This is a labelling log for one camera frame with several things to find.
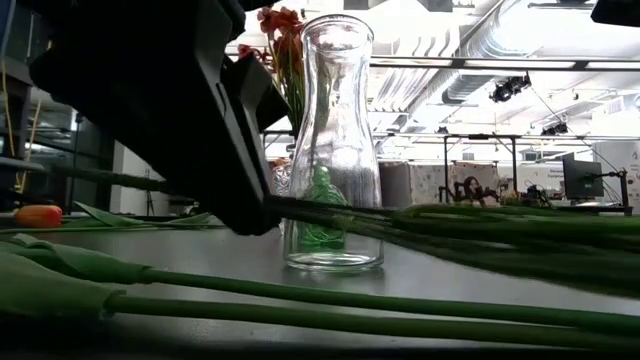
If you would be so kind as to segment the long ceiling light bar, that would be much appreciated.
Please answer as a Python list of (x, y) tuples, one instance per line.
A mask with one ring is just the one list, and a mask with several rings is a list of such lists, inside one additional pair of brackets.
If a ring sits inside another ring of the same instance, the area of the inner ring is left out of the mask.
[(453, 70), (640, 72), (640, 60), (373, 56), (372, 67)]

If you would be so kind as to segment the grey partition panel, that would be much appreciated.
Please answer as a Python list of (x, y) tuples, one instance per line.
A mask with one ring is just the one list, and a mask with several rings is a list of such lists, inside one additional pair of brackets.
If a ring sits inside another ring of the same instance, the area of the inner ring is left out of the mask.
[[(386, 162), (379, 164), (382, 205), (403, 208), (419, 204), (438, 204), (439, 187), (444, 185), (444, 165), (420, 162)], [(488, 204), (495, 202), (498, 170), (494, 165), (469, 162), (449, 164), (450, 202), (467, 199), (463, 182), (475, 177), (489, 196)]]

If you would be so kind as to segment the black monitor on arm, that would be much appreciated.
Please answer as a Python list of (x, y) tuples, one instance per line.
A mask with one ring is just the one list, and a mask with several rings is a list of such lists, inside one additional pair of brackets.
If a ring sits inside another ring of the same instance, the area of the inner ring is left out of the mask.
[(604, 196), (602, 166), (598, 162), (578, 161), (573, 156), (562, 159), (565, 195), (569, 200)]

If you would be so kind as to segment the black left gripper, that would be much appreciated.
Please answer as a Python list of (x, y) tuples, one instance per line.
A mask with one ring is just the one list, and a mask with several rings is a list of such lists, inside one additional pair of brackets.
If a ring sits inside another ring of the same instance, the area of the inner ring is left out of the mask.
[(228, 63), (241, 0), (21, 0), (52, 46), (30, 64), (36, 86), (89, 119), (157, 124), (152, 167), (240, 235), (279, 221), (260, 133), (289, 105), (254, 53)]

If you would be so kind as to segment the clear cut glass vase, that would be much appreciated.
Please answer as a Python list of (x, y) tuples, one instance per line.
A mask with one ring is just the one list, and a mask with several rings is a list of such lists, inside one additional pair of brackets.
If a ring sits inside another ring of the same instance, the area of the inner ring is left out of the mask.
[(272, 169), (275, 192), (279, 196), (288, 196), (291, 180), (291, 165), (284, 164)]

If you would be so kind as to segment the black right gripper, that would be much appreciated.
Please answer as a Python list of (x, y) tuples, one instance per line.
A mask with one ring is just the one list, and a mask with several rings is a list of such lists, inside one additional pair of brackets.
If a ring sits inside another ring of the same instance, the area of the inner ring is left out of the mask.
[(640, 28), (640, 0), (597, 0), (590, 17), (600, 24)]

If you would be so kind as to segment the clear glass carafe vase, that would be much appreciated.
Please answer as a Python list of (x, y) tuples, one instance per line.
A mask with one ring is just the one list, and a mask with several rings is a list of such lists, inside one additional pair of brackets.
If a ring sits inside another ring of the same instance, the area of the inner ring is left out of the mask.
[[(329, 169), (347, 205), (382, 205), (379, 165), (366, 101), (373, 32), (344, 14), (308, 22), (301, 33), (306, 104), (291, 167), (289, 196), (304, 199), (314, 167)], [(305, 270), (367, 269), (383, 261), (380, 241), (345, 232), (342, 250), (306, 248), (298, 224), (284, 225), (284, 260)]]

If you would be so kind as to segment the orange blossom flower spray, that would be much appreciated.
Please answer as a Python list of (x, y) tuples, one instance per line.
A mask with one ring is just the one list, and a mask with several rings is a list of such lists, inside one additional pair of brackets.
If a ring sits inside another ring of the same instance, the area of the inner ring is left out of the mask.
[(256, 56), (272, 74), (289, 106), (287, 117), (293, 136), (297, 137), (306, 104), (301, 40), (304, 22), (295, 10), (286, 7), (275, 10), (272, 5), (261, 8), (257, 19), (261, 32), (267, 38), (267, 45), (260, 50), (238, 44), (239, 57)]

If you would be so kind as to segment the person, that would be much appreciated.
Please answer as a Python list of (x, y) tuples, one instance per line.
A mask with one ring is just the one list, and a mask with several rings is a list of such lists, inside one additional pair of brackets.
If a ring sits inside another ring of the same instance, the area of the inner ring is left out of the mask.
[(470, 200), (481, 200), (483, 197), (483, 188), (479, 181), (473, 177), (467, 177), (463, 182), (465, 197)]

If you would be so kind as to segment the silver round air duct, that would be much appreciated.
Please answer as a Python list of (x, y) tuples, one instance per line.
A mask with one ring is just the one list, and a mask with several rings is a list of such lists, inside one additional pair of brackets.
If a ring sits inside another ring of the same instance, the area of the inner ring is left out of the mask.
[[(542, 43), (534, 34), (531, 0), (504, 0), (483, 25), (460, 46), (457, 56), (463, 58), (527, 57)], [(453, 72), (450, 84), (442, 92), (445, 104), (461, 104), (490, 82), (494, 75), (471, 75)]]

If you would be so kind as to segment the bright green flower stem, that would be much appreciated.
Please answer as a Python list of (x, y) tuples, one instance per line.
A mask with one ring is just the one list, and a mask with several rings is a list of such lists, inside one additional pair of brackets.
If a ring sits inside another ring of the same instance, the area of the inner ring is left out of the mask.
[(525, 223), (558, 225), (561, 229), (603, 231), (611, 234), (640, 236), (640, 217), (596, 216), (550, 208), (531, 207), (473, 207), (468, 205), (414, 205), (393, 212), (394, 220), (415, 220), (444, 223)]

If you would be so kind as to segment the orange tulip flower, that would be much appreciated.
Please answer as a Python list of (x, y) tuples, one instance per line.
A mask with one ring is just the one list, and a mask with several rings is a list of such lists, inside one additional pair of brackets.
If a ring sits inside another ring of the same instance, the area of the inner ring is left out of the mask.
[(208, 213), (191, 217), (179, 217), (167, 221), (142, 220), (117, 215), (86, 204), (76, 202), (84, 216), (65, 219), (62, 210), (55, 205), (25, 205), (8, 218), (0, 217), (0, 235), (10, 233), (128, 231), (147, 229), (216, 229), (223, 225), (210, 221)]

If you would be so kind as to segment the black ceiling spotlight cluster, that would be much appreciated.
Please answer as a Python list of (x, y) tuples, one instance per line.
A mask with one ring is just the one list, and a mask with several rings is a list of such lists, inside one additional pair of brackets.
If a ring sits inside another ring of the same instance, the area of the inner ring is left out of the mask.
[(506, 102), (531, 85), (529, 73), (524, 76), (508, 77), (505, 81), (495, 85), (495, 89), (489, 94), (489, 99), (494, 103)]

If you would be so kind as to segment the green glass bottle vase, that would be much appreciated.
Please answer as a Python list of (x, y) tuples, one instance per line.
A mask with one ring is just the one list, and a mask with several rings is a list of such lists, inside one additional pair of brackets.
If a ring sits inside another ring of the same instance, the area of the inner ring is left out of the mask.
[[(342, 192), (331, 183), (329, 169), (325, 166), (314, 167), (310, 187), (303, 198), (314, 202), (347, 205)], [(345, 247), (345, 232), (310, 223), (299, 223), (300, 243), (306, 248), (342, 250)]]

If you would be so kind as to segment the green flower stem with leaf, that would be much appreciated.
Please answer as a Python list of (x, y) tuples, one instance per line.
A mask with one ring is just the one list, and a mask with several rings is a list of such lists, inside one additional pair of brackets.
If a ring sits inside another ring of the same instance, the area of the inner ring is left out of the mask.
[(640, 352), (640, 317), (276, 287), (278, 297), (386, 310), (375, 317), (276, 306), (135, 297), (0, 253), (0, 313), (35, 318), (135, 315), (239, 321), (368, 335)]
[(640, 316), (507, 304), (375, 296), (177, 273), (122, 261), (98, 251), (50, 243), (24, 233), (18, 233), (9, 239), (1, 239), (0, 249), (24, 256), (50, 270), (99, 283), (127, 285), (163, 283), (341, 307), (502, 320), (640, 335)]

